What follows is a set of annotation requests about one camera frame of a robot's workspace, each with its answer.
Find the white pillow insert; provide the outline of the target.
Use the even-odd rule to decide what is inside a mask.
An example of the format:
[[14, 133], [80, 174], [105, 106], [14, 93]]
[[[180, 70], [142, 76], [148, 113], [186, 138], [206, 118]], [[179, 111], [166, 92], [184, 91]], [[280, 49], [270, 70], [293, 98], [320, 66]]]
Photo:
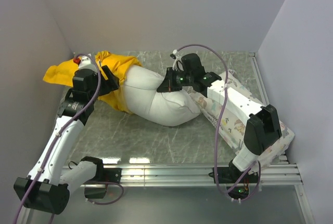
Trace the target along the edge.
[[130, 112], [153, 123], [174, 127], [200, 115], [200, 109], [184, 91], [159, 93], [163, 77], [138, 65], [131, 66], [121, 87]]

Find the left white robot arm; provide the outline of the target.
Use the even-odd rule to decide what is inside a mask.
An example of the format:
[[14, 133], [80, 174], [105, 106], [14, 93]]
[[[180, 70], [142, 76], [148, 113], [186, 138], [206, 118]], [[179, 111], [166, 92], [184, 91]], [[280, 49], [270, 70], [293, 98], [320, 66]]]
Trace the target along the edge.
[[53, 133], [34, 167], [25, 178], [18, 177], [14, 191], [21, 206], [59, 215], [66, 208], [70, 195], [82, 184], [100, 183], [105, 177], [101, 159], [86, 156], [69, 172], [62, 167], [74, 141], [94, 111], [98, 96], [119, 89], [119, 80], [107, 66], [101, 71], [78, 69], [73, 86], [60, 104]]

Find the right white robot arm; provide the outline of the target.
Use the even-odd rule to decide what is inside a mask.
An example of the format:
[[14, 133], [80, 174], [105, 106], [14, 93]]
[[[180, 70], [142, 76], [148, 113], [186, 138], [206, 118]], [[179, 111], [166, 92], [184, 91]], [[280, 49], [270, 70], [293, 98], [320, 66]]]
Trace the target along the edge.
[[180, 91], [191, 87], [208, 99], [218, 102], [245, 125], [244, 146], [230, 163], [229, 176], [234, 182], [247, 177], [247, 169], [259, 156], [281, 137], [277, 110], [272, 105], [262, 106], [232, 88], [227, 79], [214, 72], [206, 72], [197, 54], [171, 54], [172, 67], [167, 68], [159, 93]]

